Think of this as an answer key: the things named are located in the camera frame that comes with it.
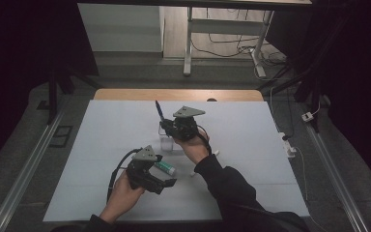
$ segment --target aluminum rail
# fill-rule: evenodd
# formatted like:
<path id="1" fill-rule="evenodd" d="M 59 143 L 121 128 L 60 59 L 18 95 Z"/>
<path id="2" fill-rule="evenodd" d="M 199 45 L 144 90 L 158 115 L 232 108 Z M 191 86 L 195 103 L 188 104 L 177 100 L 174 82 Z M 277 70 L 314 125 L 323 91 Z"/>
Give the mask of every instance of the aluminum rail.
<path id="1" fill-rule="evenodd" d="M 308 130 L 312 142 L 314 143 L 318 151 L 318 154 L 325 167 L 325 170 L 328 173 L 330 181 L 336 190 L 338 198 L 344 205 L 345 212 L 349 218 L 349 222 L 354 227 L 354 230 L 356 232 L 369 231 L 354 198 L 351 196 L 350 192 L 345 186 L 345 183 L 334 164 L 334 161 L 331 158 L 327 146 L 325 145 L 321 135 L 316 133 L 309 124 L 306 125 L 306 129 Z"/>
<path id="2" fill-rule="evenodd" d="M 5 231 L 9 222 L 11 221 L 16 207 L 19 204 L 23 193 L 26 191 L 26 188 L 35 174 L 42 156 L 49 145 L 50 139 L 52 138 L 57 126 L 65 114 L 65 109 L 70 99 L 70 96 L 64 96 L 61 99 L 58 114 L 53 119 L 52 123 L 45 128 L 38 144 L 35 146 L 28 160 L 23 165 L 22 170 L 20 171 L 4 202 L 2 203 L 0 207 L 0 232 Z"/>

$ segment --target power strip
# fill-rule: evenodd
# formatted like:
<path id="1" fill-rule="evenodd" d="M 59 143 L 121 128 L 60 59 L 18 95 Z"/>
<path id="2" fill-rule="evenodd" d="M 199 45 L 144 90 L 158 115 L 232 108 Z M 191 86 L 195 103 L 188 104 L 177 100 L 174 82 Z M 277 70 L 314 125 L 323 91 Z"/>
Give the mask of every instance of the power strip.
<path id="1" fill-rule="evenodd" d="M 313 119 L 313 115 L 311 114 L 311 112 L 307 112 L 305 114 L 302 114 L 302 120 L 305 121 L 305 122 L 309 122 Z"/>
<path id="2" fill-rule="evenodd" d="M 297 149 L 291 147 L 291 144 L 288 142 L 288 140 L 283 139 L 283 137 L 285 136 L 284 132 L 280 132 L 279 136 L 281 137 L 282 145 L 284 146 L 284 150 L 287 153 L 288 159 L 294 158 L 295 153 L 297 152 Z"/>

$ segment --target white desk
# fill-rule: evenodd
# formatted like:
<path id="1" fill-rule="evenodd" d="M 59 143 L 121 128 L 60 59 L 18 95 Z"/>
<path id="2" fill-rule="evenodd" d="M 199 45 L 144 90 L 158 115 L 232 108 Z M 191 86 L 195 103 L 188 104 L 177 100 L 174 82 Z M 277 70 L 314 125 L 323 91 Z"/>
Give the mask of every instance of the white desk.
<path id="1" fill-rule="evenodd" d="M 267 210 L 309 216 L 266 102 L 161 101 L 160 105 L 167 118 L 183 105 L 205 110 L 195 119 L 209 133 L 213 150 L 220 151 L 220 163 L 237 168 L 257 189 L 257 199 Z M 88 220 L 99 214 L 118 162 L 128 151 L 149 144 L 177 168 L 178 181 L 161 195 L 146 191 L 119 220 L 220 219 L 204 180 L 189 176 L 193 163 L 182 152 L 160 150 L 158 121 L 154 101 L 91 101 L 43 221 Z M 170 178 L 155 168 L 151 172 L 160 179 Z"/>

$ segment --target hand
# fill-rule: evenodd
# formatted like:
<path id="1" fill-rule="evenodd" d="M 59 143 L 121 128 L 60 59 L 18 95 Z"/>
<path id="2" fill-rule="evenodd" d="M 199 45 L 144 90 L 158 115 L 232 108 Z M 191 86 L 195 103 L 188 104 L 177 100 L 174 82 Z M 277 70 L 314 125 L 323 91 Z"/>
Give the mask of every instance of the hand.
<path id="1" fill-rule="evenodd" d="M 133 208 L 143 193 L 144 188 L 131 189 L 128 174 L 124 171 L 115 182 L 113 191 L 107 205 L 100 214 L 100 218 L 109 224 L 113 224 L 119 216 Z"/>
<path id="2" fill-rule="evenodd" d="M 200 134 L 203 135 L 207 140 L 210 138 L 202 130 L 199 130 Z M 185 155 L 195 164 L 200 162 L 203 158 L 209 155 L 209 152 L 206 148 L 204 141 L 195 136 L 188 141 L 182 141 L 177 138 L 174 138 L 174 141 L 179 144 L 185 151 Z"/>

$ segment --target gray floor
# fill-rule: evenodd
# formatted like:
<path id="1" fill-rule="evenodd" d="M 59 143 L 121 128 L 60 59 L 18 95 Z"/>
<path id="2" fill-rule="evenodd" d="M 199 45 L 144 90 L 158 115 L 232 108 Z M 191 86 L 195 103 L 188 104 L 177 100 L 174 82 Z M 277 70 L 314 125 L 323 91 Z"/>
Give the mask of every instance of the gray floor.
<path id="1" fill-rule="evenodd" d="M 118 65 L 113 64 L 113 59 L 109 59 L 108 62 L 102 59 L 98 60 L 100 77 L 94 79 L 106 87 L 253 89 L 262 83 L 253 76 L 251 62 L 199 60 L 193 63 L 191 77 L 183 77 L 181 62 L 175 60 L 145 58 L 138 62 L 137 58 L 136 62 L 132 62 L 131 58 L 117 57 L 115 59 L 120 61 Z M 267 68 L 269 75 L 276 71 L 277 67 Z M 49 231 L 58 226 L 54 223 L 43 223 L 43 216 L 61 176 L 86 106 L 95 93 L 95 89 L 87 83 L 77 78 L 73 81 L 76 91 L 71 96 L 71 102 L 60 123 L 61 127 L 71 127 L 71 137 L 64 147 L 47 148 L 7 231 Z M 304 166 L 300 154 L 291 160 L 291 164 L 303 197 L 307 199 L 309 212 L 327 231 L 354 231 L 309 138 L 305 124 L 300 119 L 307 106 L 293 101 L 294 91 L 295 86 L 266 100 L 270 107 L 272 105 L 279 130 L 292 135 L 290 143 L 300 148 L 303 154 Z M 46 99 L 46 85 L 37 87 L 31 92 L 30 103 L 22 120 L 0 153 L 0 205 L 45 128 L 47 111 L 36 108 Z M 320 110 L 320 134 L 327 142 L 328 149 L 371 231 L 371 172 L 355 149 L 331 124 L 327 111 L 328 106 L 323 103 Z M 62 138 L 54 138 L 51 144 L 59 145 L 64 142 Z M 306 188 L 303 178 L 304 167 Z M 305 220 L 312 231 L 321 231 L 311 218 Z"/>

